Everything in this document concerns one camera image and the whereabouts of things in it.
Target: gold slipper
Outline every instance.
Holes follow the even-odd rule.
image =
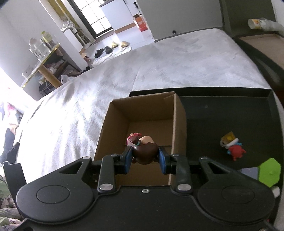
[[[128,47],[129,46],[129,43],[128,42],[125,42],[125,41],[122,41],[121,42],[121,48],[124,48],[124,47]]]
[[[116,47],[118,47],[118,44],[116,42],[112,42],[111,48],[113,49],[113,48],[116,48]]]

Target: window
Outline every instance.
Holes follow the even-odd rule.
[[[109,21],[99,7],[104,3],[103,0],[74,0],[74,3],[97,35],[101,35],[112,29]]]

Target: plastic bag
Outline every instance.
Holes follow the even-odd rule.
[[[74,79],[75,77],[67,76],[67,75],[61,75],[60,81],[62,84],[67,83],[68,81]]]

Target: black slipper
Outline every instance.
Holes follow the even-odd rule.
[[[112,53],[112,49],[110,47],[105,47],[105,51],[107,54]]]
[[[96,50],[96,53],[95,53],[95,58],[98,58],[102,55],[102,53],[104,52],[104,49],[100,49],[100,50]]]

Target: white bedsheet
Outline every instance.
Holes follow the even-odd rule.
[[[15,142],[20,141],[17,162],[27,182],[80,157],[93,158],[113,99],[128,97],[132,90],[191,86],[270,88],[255,64],[218,29],[138,48],[83,73],[24,114]]]

